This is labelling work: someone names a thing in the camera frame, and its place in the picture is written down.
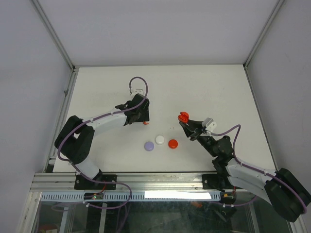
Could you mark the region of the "red charging case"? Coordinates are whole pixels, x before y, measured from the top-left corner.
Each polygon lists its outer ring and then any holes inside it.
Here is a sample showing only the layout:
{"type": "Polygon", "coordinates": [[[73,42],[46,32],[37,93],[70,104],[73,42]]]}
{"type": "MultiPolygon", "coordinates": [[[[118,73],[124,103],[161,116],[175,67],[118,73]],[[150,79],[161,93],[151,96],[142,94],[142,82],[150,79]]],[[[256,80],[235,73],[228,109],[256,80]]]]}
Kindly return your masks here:
{"type": "Polygon", "coordinates": [[[169,146],[169,148],[171,148],[171,149],[175,149],[175,148],[178,147],[178,141],[175,140],[175,139],[171,139],[171,140],[169,140],[169,142],[168,142],[168,146],[169,146]]]}
{"type": "Polygon", "coordinates": [[[189,121],[189,114],[187,112],[180,112],[178,120],[182,123],[187,124],[189,121]]]}

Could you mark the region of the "white charging case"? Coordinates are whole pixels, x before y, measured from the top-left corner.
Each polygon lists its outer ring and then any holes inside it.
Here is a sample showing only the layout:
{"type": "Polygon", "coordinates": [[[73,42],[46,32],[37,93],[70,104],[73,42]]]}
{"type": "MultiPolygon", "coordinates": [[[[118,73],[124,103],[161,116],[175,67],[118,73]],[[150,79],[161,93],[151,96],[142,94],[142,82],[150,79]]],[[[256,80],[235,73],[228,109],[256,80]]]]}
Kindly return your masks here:
{"type": "Polygon", "coordinates": [[[162,135],[157,135],[155,137],[155,142],[157,145],[163,145],[165,143],[165,138],[162,135]]]}

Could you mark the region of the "purple charging case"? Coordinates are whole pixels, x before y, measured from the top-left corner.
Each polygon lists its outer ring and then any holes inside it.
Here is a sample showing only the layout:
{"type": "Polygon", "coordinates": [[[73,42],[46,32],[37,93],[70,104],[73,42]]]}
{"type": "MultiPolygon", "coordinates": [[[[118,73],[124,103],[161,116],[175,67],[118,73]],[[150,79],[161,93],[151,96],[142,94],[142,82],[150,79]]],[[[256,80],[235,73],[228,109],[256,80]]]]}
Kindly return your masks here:
{"type": "Polygon", "coordinates": [[[144,149],[146,151],[152,151],[154,149],[154,143],[151,142],[151,141],[147,141],[145,144],[144,144],[144,149]]]}

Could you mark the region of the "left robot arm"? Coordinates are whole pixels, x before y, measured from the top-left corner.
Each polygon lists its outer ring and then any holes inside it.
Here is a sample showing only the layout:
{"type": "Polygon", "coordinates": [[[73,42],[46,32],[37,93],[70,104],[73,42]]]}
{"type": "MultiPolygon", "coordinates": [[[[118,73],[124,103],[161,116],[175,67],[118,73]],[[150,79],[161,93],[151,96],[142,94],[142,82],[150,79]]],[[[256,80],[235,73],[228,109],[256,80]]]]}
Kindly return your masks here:
{"type": "Polygon", "coordinates": [[[90,188],[98,188],[102,183],[102,171],[89,156],[94,138],[117,127],[149,121],[149,104],[147,97],[135,94],[125,104],[101,116],[86,120],[73,115],[66,121],[54,146],[85,175],[85,183],[90,188]]]}

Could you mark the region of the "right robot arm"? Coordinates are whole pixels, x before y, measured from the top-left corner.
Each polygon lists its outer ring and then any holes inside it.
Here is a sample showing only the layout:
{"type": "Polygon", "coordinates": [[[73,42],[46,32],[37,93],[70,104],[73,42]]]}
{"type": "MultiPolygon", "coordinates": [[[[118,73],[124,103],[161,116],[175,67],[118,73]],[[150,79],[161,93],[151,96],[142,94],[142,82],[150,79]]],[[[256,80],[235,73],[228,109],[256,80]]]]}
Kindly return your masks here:
{"type": "Polygon", "coordinates": [[[213,166],[217,172],[219,186],[231,185],[251,192],[269,203],[285,220],[295,222],[306,214],[311,195],[299,180],[287,169],[261,168],[238,158],[235,153],[236,139],[230,139],[232,130],[240,131],[236,125],[224,133],[215,133],[215,121],[190,119],[179,120],[185,135],[200,145],[214,158],[213,166]]]}

